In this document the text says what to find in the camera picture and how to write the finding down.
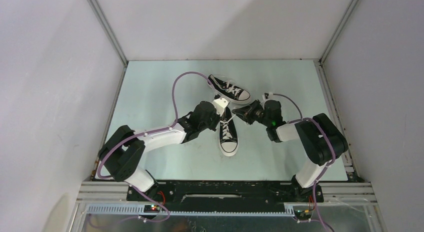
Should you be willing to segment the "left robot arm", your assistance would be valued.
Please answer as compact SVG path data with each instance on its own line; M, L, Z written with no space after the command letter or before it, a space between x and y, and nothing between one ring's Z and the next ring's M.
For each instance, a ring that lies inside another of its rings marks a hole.
M98 152L98 178L111 177L116 182L126 182L137 188L145 200L153 200L158 187L154 177L139 165L143 154L187 143L205 129L216 130L228 104L223 98L202 101L193 112L177 119L173 125L150 131L136 133L128 125L120 126Z

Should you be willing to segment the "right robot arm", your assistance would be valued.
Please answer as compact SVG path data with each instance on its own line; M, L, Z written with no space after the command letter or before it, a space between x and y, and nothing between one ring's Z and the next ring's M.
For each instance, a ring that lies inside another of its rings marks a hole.
M283 120L281 103L276 100L255 100L232 112L248 124L258 122L264 125L272 142L301 141L307 159L294 175L290 191L297 201L308 198L310 187L320 180L326 168L348 150L346 138L324 113L296 122L286 122Z

